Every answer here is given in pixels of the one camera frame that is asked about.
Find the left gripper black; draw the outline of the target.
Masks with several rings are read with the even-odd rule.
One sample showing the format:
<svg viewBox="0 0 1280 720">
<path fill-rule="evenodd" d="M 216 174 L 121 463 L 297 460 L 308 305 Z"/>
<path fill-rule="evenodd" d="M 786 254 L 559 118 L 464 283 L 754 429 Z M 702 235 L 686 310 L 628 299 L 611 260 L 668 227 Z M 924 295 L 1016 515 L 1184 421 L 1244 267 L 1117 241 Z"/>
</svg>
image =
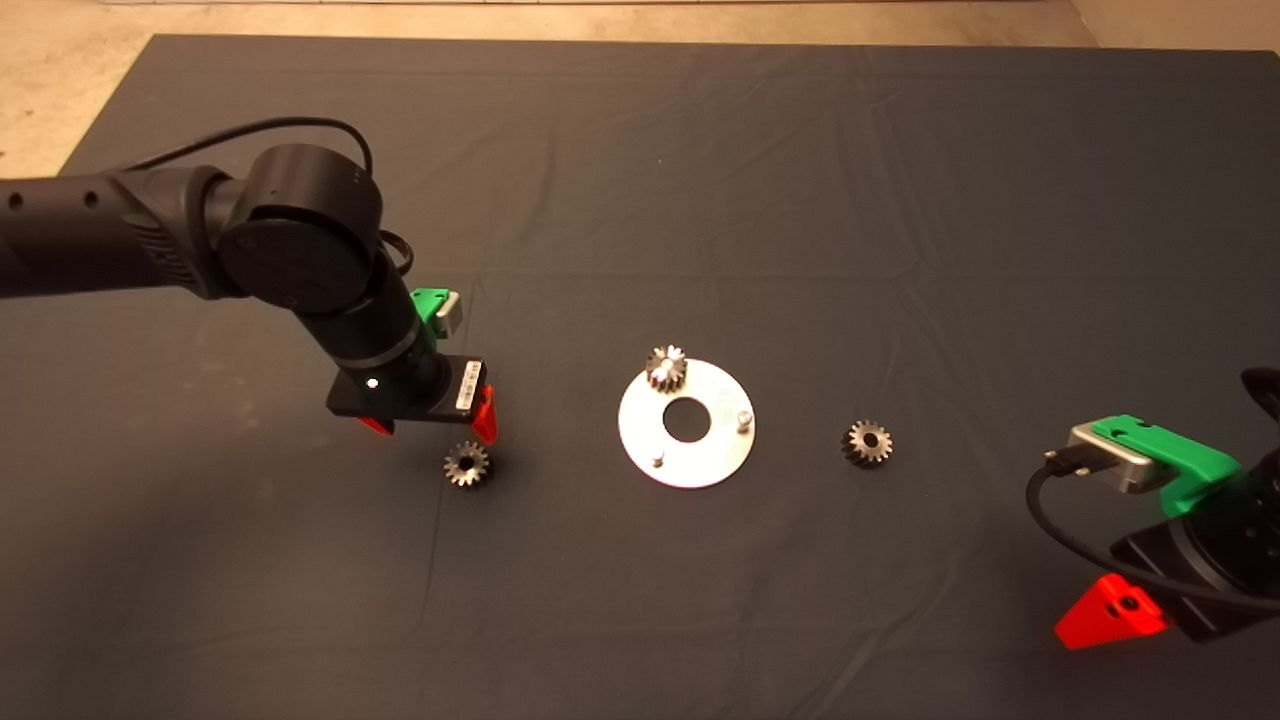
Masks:
<svg viewBox="0 0 1280 720">
<path fill-rule="evenodd" d="M 421 355 L 367 369 L 340 369 L 329 389 L 326 409 L 356 418 L 383 437 L 396 421 L 468 424 L 481 445 L 499 438 L 495 391 L 480 357 Z"/>
</svg>

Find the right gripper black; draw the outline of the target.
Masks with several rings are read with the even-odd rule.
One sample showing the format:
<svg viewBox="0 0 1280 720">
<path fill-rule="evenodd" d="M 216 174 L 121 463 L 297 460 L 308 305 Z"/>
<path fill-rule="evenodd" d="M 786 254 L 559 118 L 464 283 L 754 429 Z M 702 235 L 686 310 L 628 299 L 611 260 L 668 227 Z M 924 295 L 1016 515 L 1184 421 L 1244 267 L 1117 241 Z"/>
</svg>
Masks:
<svg viewBox="0 0 1280 720">
<path fill-rule="evenodd" d="M 1119 562 L 1179 582 L 1225 593 L 1277 598 L 1277 551 L 1258 539 L 1201 541 L 1187 520 L 1170 520 L 1130 533 L 1110 547 Z M 1055 635 L 1069 650 L 1110 644 L 1170 628 L 1189 641 L 1216 641 L 1270 620 L 1220 603 L 1158 591 L 1110 573 L 1093 582 L 1055 624 Z"/>
</svg>

